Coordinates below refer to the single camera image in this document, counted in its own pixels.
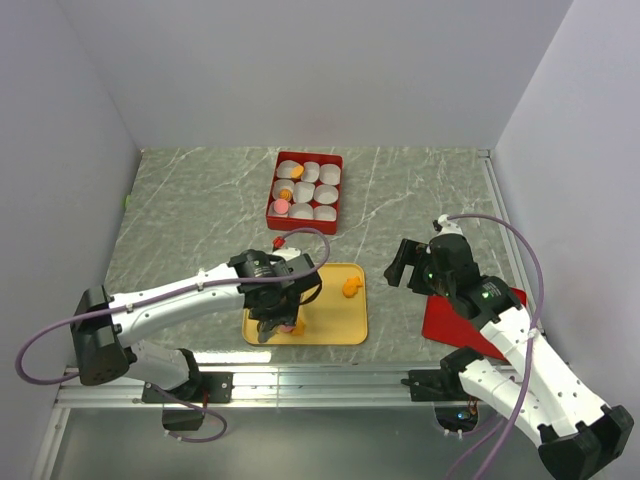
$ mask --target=red mat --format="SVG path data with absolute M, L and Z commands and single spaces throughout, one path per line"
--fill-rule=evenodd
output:
M 527 305 L 527 294 L 512 288 L 523 305 Z M 422 336 L 430 340 L 453 345 L 454 347 L 472 347 L 488 357 L 505 360 L 502 354 L 480 335 L 471 322 L 453 311 L 444 297 L 429 297 L 424 312 Z

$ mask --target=cable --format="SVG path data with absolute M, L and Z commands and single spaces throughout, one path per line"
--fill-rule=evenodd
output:
M 153 388 L 156 392 L 158 392 L 160 395 L 162 395 L 164 398 L 166 398 L 167 400 L 169 400 L 172 403 L 179 403 L 180 405 L 184 405 L 185 407 L 189 407 L 192 410 L 195 410 L 197 412 L 204 413 L 205 415 L 211 415 L 213 417 L 216 417 L 218 420 L 220 420 L 222 422 L 222 430 L 220 430 L 215 435 L 212 435 L 211 437 L 189 438 L 189 437 L 183 437 L 182 435 L 179 435 L 176 432 L 170 432 L 170 431 L 167 430 L 167 435 L 169 435 L 170 437 L 173 437 L 176 440 L 179 440 L 181 442 L 186 442 L 186 443 L 207 443 L 207 442 L 213 442 L 214 440 L 219 439 L 227 431 L 227 427 L 229 426 L 227 424 L 227 419 L 224 418 L 222 415 L 220 415 L 218 412 L 216 412 L 214 410 L 211 410 L 209 408 L 206 408 L 204 406 L 199 407 L 198 405 L 195 405 L 193 403 L 185 402 L 184 400 L 179 400 L 179 399 L 177 399 L 176 397 L 174 397 L 170 393 L 166 392 L 165 390 L 163 390 L 162 388 L 160 388 L 157 385 L 151 384 L 151 388 Z
M 445 480 L 448 480 L 449 478 L 451 478 L 451 475 L 453 475 L 453 472 L 455 472 L 458 467 L 460 467 L 460 465 L 462 465 L 462 463 L 467 459 L 467 457 L 471 456 L 477 449 L 479 449 L 487 440 L 489 440 L 491 437 L 493 437 L 496 432 L 500 429 L 500 427 L 502 427 L 502 425 L 504 424 L 504 419 L 501 419 L 496 425 L 495 427 L 493 427 L 491 429 L 491 431 L 489 433 L 487 433 L 478 443 L 476 443 L 475 445 L 473 445 L 471 448 L 469 448 L 466 452 L 464 452 L 460 458 L 458 458 L 458 460 L 456 460 L 456 463 L 454 463 L 453 465 L 451 465 L 449 467 L 449 470 L 447 470 L 447 473 L 445 475 Z
M 536 310 L 531 315 L 531 323 L 529 325 L 530 329 L 536 328 L 536 326 L 538 325 L 538 320 L 540 319 L 540 313 L 542 312 L 542 305 L 544 304 L 544 279 L 542 277 L 542 267 L 540 266 L 540 261 L 538 260 L 538 257 L 536 256 L 535 252 L 533 251 L 533 247 L 531 247 L 527 239 L 524 238 L 524 236 L 522 235 L 522 233 L 518 231 L 518 229 L 516 229 L 514 226 L 510 225 L 509 223 L 505 222 L 504 220 L 498 217 L 494 217 L 493 215 L 485 215 L 482 213 L 461 213 L 459 215 L 450 215 L 448 217 L 448 220 L 458 220 L 461 218 L 482 218 L 482 219 L 492 220 L 496 223 L 499 223 L 503 227 L 509 229 L 518 238 L 518 240 L 522 242 L 522 245 L 524 245 L 524 247 L 527 249 L 527 252 L 529 252 L 529 255 L 531 256 L 531 260 L 533 261 L 533 265 L 536 269 L 536 274 L 538 276 L 538 298 L 536 299 Z M 491 449 L 487 457 L 484 459 L 484 462 L 482 462 L 482 465 L 480 465 L 480 468 L 478 469 L 475 476 L 473 477 L 474 480 L 480 480 L 480 478 L 482 478 L 482 476 L 487 472 L 487 470 L 489 470 L 489 467 L 491 466 L 495 458 L 498 456 L 498 453 L 500 452 L 500 449 L 504 445 L 504 442 L 506 441 L 507 437 L 511 433 L 511 430 L 513 430 L 516 420 L 518 419 L 518 415 L 520 414 L 520 409 L 522 408 L 522 404 L 524 403 L 524 398 L 527 395 L 527 391 L 529 390 L 529 379 L 531 378 L 532 364 L 533 364 L 533 337 L 530 336 L 529 339 L 527 340 L 527 352 L 525 356 L 524 375 L 522 378 L 522 386 L 520 388 L 520 394 L 518 395 L 518 400 L 516 401 L 516 405 L 513 409 L 513 412 L 511 413 L 511 416 L 509 417 L 509 420 L 507 421 L 507 424 L 502 434 L 498 438 L 498 441 L 493 446 L 493 448 Z M 488 434 L 485 438 L 480 440 L 480 442 L 478 442 L 478 445 L 488 440 L 490 435 Z M 476 450 L 476 446 L 471 447 L 469 451 L 463 454 L 462 457 L 460 457 L 460 459 L 458 459 L 458 461 L 454 465 L 457 465 L 459 462 L 461 462 L 464 458 L 468 457 L 475 450 Z
M 289 237 L 289 236 L 291 236 L 293 234 L 296 234 L 296 233 L 312 233 L 312 234 L 315 234 L 318 237 L 320 237 L 320 239 L 324 243 L 324 254 L 322 256 L 322 259 L 320 260 L 320 262 L 318 262 L 310 270 L 308 270 L 306 272 L 296 273 L 296 274 L 292 274 L 292 275 L 286 275 L 286 276 L 282 276 L 282 277 L 226 278 L 226 279 L 222 279 L 222 280 L 210 280 L 208 282 L 203 282 L 202 287 L 210 288 L 210 287 L 219 287 L 219 286 L 222 286 L 222 285 L 235 285 L 235 284 L 243 284 L 243 283 L 244 284 L 246 284 L 246 283 L 279 283 L 279 282 L 283 282 L 283 281 L 287 282 L 287 281 L 297 280 L 299 278 L 303 278 L 303 277 L 306 277 L 307 275 L 311 275 L 312 273 L 317 272 L 320 269 L 320 267 L 322 267 L 325 263 L 327 263 L 327 260 L 329 260 L 329 254 L 330 254 L 330 251 L 331 251 L 331 248 L 329 246 L 329 240 L 319 230 L 317 230 L 315 228 L 304 227 L 304 228 L 296 228 L 295 230 L 291 230 L 290 232 L 286 232 L 282 236 L 278 237 L 277 240 L 278 240 L 279 246 L 282 246 L 284 244 L 284 240 L 287 237 Z M 140 308 L 140 307 L 146 307 L 148 305 L 153 305 L 154 303 L 162 302 L 164 300 L 168 300 L 170 298 L 176 297 L 178 295 L 182 295 L 184 293 L 188 293 L 188 292 L 190 292 L 192 290 L 196 290 L 196 289 L 198 289 L 198 285 L 194 283 L 193 285 L 188 285 L 188 286 L 185 286 L 185 287 L 182 287 L 182 288 L 178 288 L 176 290 L 172 290 L 170 292 L 163 293 L 163 294 L 158 295 L 156 297 L 147 298 L 147 299 L 141 300 L 139 302 L 136 302 L 136 303 L 133 304 L 133 308 L 136 309 L 136 308 Z M 114 315 L 116 313 L 121 313 L 121 312 L 124 312 L 126 310 L 127 310 L 127 307 L 123 305 L 123 306 L 115 307 L 115 308 L 107 308 L 107 309 L 104 309 L 104 310 L 98 310 L 98 311 L 94 311 L 94 312 L 87 312 L 87 313 L 83 313 L 81 315 L 75 315 L 73 317 L 66 318 L 64 320 L 60 320 L 58 322 L 55 322 L 55 323 L 49 325 L 48 327 L 45 327 L 42 330 L 36 332 L 29 339 L 27 339 L 27 341 L 18 350 L 18 353 L 16 355 L 16 359 L 15 359 L 15 362 L 14 362 L 14 368 L 16 370 L 16 373 L 18 374 L 18 376 L 22 380 L 24 380 L 27 383 L 31 383 L 33 385 L 55 385 L 55 384 L 63 383 L 63 382 L 66 382 L 68 380 L 71 380 L 73 378 L 76 378 L 79 375 L 79 373 L 72 373 L 72 374 L 64 375 L 64 376 L 58 377 L 58 378 L 47 378 L 47 379 L 41 379 L 41 378 L 32 377 L 24 369 L 23 362 L 24 362 L 25 354 L 27 353 L 27 351 L 29 350 L 31 345 L 33 345 L 40 338 L 44 337 L 46 334 L 52 332 L 53 330 L 57 330 L 58 328 L 64 327 L 65 325 L 69 325 L 71 323 L 82 322 L 82 321 L 85 321 L 85 320 L 91 320 L 93 318 L 102 317 L 104 315 Z M 199 412 L 208 413 L 210 415 L 213 415 L 214 417 L 220 419 L 222 421 L 222 423 L 223 423 L 222 432 L 220 432 L 219 434 L 214 435 L 213 437 L 210 437 L 208 439 L 187 439 L 187 438 L 184 438 L 184 437 L 177 436 L 177 434 L 174 435 L 173 432 L 170 432 L 169 435 L 171 435 L 172 437 L 179 438 L 182 441 L 190 442 L 190 443 L 203 443 L 203 442 L 216 440 L 217 438 L 220 438 L 220 436 L 222 436 L 224 434 L 224 432 L 226 431 L 226 429 L 227 429 L 227 421 L 219 413 L 216 413 L 213 410 L 209 410 L 209 409 L 206 409 L 206 408 L 199 407 L 199 406 L 194 405 L 194 404 L 189 403 L 189 402 L 184 402 L 182 400 L 179 400 L 179 399 L 175 398 L 173 395 L 171 395 L 170 393 L 162 390 L 157 385 L 153 385 L 153 388 L 158 393 L 160 393 L 160 395 L 162 395 L 163 397 L 171 400 L 172 402 L 180 403 L 180 404 L 182 404 L 184 406 L 187 406 L 187 407 L 192 408 L 194 410 L 197 410 Z
M 322 284 L 318 285 L 316 287 L 316 289 L 313 291 L 313 293 L 311 295 L 309 295 L 309 297 L 307 299 L 305 299 L 302 302 L 300 302 L 300 306 L 309 305 L 316 298 L 318 298 L 318 295 L 320 295 L 320 292 L 322 292 Z

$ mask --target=yellow tray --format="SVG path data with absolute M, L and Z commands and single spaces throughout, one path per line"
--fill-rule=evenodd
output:
M 266 343 L 258 342 L 257 320 L 244 311 L 242 336 L 252 345 L 358 345 L 367 338 L 367 295 L 364 270 L 355 263 L 327 263 L 318 270 L 322 291 L 318 298 L 298 311 L 298 322 L 305 328 L 302 335 L 278 332 Z M 362 288 L 353 298 L 342 294 L 347 278 L 359 276 Z M 303 300 L 313 289 L 303 295 Z

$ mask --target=white wall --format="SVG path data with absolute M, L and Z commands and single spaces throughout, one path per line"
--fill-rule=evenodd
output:
M 571 0 L 59 0 L 140 146 L 493 147 Z
M 552 343 L 640 421 L 640 2 L 576 0 L 505 129 L 496 169 L 539 252 Z M 638 428 L 610 468 L 637 478 Z
M 2 3 L 0 62 L 0 464 L 20 480 L 56 388 L 23 383 L 13 358 L 102 282 L 139 153 L 55 2 Z M 29 356 L 33 374 L 62 373 L 68 330 L 53 337 Z

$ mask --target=orange object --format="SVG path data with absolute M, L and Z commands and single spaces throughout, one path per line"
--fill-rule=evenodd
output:
M 360 277 L 348 278 L 342 286 L 342 294 L 347 298 L 353 298 L 358 293 L 358 288 L 362 287 L 363 283 Z
M 294 180 L 300 180 L 300 177 L 302 177 L 303 173 L 304 167 L 302 165 L 299 165 L 291 170 L 291 178 L 293 178 Z
M 286 188 L 283 188 L 282 190 L 280 190 L 280 193 L 278 194 L 278 196 L 286 200 L 287 202 L 290 202 L 291 199 L 293 198 L 293 192 L 291 192 L 291 190 L 287 190 Z
M 298 321 L 296 322 L 296 326 L 293 330 L 291 330 L 291 335 L 299 337 L 300 335 L 304 335 L 304 322 L 302 321 L 301 318 L 298 318 Z

